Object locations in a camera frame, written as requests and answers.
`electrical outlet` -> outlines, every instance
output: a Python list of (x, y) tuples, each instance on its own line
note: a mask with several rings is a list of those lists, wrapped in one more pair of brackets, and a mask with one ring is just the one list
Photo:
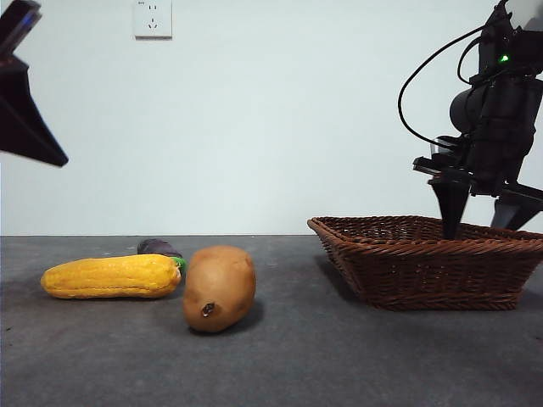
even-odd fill
[(171, 0), (136, 0), (132, 16), (136, 38), (171, 38)]

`white wall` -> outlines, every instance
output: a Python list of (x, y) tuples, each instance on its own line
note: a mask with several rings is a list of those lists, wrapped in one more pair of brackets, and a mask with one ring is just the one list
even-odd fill
[[(428, 146), (402, 127), (397, 94), (496, 0), (173, 3), (173, 40), (137, 42), (131, 0), (42, 0), (17, 54), (70, 162), (0, 155), (4, 235), (312, 233), (316, 215), (439, 217), (428, 177), (411, 170)], [(406, 93), (406, 117), (429, 137), (456, 135), (465, 45)], [(542, 153), (536, 135), (521, 182), (543, 187)], [(471, 198), (463, 220), (487, 225), (492, 212)], [(543, 216), (526, 228), (543, 231)]]

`black cable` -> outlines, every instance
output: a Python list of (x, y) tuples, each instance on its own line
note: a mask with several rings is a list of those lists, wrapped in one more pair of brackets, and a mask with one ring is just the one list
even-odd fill
[(409, 131), (411, 132), (415, 137), (418, 137), (420, 138), (421, 140), (424, 140), (425, 142), (429, 142), (430, 144), (434, 144), (436, 146), (439, 146), (439, 147), (442, 147), (442, 148), (447, 148), (447, 149), (450, 149), (451, 146), (447, 146), (445, 144), (441, 144), (439, 142), (435, 142), (434, 140), (430, 140), (429, 138), (426, 138), (425, 136), (423, 136), (422, 134), (416, 132), (413, 128), (411, 128), (407, 122), (406, 122), (406, 118), (404, 117), (404, 114), (403, 114), (403, 110), (401, 108), (401, 99), (403, 98), (404, 96), (404, 92), (406, 91), (406, 88), (407, 86), (411, 83), (411, 81), (415, 78), (415, 76), (418, 75), (418, 73), (423, 70), (423, 68), (428, 65), (435, 57), (437, 57), (439, 54), (441, 54), (443, 51), (445, 51), (447, 48), (449, 47), (452, 47), (453, 45), (455, 45), (456, 43), (468, 38), (469, 36), (472, 36), (473, 34), (475, 34), (476, 32), (479, 32), (479, 31), (482, 31), (484, 30), (485, 28), (487, 27), (490, 27), (494, 24), (496, 24), (497, 22), (499, 21), (502, 21), (502, 20), (505, 20), (505, 19), (509, 19), (511, 17), (511, 14), (507, 14), (506, 16), (504, 17), (501, 17), (500, 19), (498, 20), (494, 20), (492, 21), (491, 23), (487, 23), (485, 25), (481, 25), (480, 27), (476, 28), (475, 30), (471, 30), (469, 31), (467, 34), (464, 34), (463, 36), (459, 36), (457, 39), (455, 40), (452, 40), (451, 42), (445, 44), (443, 47), (441, 47), (440, 49), (438, 49), (435, 53), (433, 53), (432, 55), (430, 55), (430, 57), (428, 57), (428, 59), (426, 59), (416, 70), (415, 72), (413, 72), (411, 74), (411, 76), (407, 79), (406, 83), (404, 83), (404, 86), (401, 88), (400, 90), (400, 95), (398, 96), (398, 113), (400, 114), (400, 120), (402, 122), (402, 124), (404, 125), (404, 127)]
[(460, 60), (458, 61), (458, 67), (456, 68), (456, 75), (458, 76), (458, 79), (460, 81), (468, 85), (471, 85), (471, 83), (469, 83), (469, 81), (466, 81), (462, 77), (462, 62), (464, 62), (464, 58), (466, 58), (467, 53), (469, 53), (472, 50), (472, 48), (475, 47), (477, 44), (479, 44), (481, 41), (482, 41), (482, 38), (480, 36), (478, 36), (473, 41), (471, 41), (469, 45), (467, 45), (466, 49), (464, 49), (464, 52), (462, 53), (462, 56), (460, 57)]

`basket rim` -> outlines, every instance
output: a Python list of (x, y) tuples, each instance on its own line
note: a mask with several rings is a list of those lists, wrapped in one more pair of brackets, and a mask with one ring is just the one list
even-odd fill
[(508, 229), (494, 228), (490, 226), (479, 226), (469, 223), (461, 223), (462, 226), (472, 227), (480, 229), (481, 231), (498, 231), (505, 235), (510, 235), (510, 237), (481, 237), (476, 239), (462, 239), (462, 240), (447, 240), (447, 239), (377, 239), (372, 237), (348, 237), (342, 234), (339, 231), (334, 230), (332, 227), (327, 225), (326, 220), (391, 220), (391, 219), (414, 219), (414, 220), (431, 220), (441, 222), (440, 219), (427, 217), (427, 216), (418, 216), (418, 215), (393, 215), (393, 216), (317, 216), (309, 219), (307, 225), (318, 233), (317, 229), (326, 232), (334, 236), (336, 239), (349, 244), (356, 244), (358, 246), (455, 246), (456, 248), (476, 248), (482, 247), (483, 245), (488, 249), (488, 245), (492, 244), (495, 246), (514, 246), (518, 250), (518, 246), (522, 247), (531, 247), (530, 251), (533, 250), (533, 247), (541, 246), (543, 249), (543, 234), (534, 233), (529, 231), (511, 231)]

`black object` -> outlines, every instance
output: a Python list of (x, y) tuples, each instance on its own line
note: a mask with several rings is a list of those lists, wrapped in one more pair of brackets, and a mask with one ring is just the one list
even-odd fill
[(32, 1), (14, 0), (0, 17), (0, 149), (63, 166), (68, 157), (32, 99), (28, 65), (13, 55), (40, 19), (39, 8), (40, 5)]
[(183, 256), (177, 252), (168, 242), (160, 239), (145, 239), (137, 245), (138, 254), (163, 254), (168, 257), (177, 257), (182, 259)]
[(479, 45), (479, 72), (451, 104), (461, 135), (438, 137), (431, 159), (413, 162), (414, 170), (434, 177), (428, 183), (446, 239), (455, 238), (469, 193), (498, 198), (494, 227), (517, 230), (543, 209), (543, 192), (517, 181), (543, 96), (543, 81), (535, 79), (543, 71), (543, 32), (513, 28), (506, 2), (495, 6), (480, 38), (468, 45)]

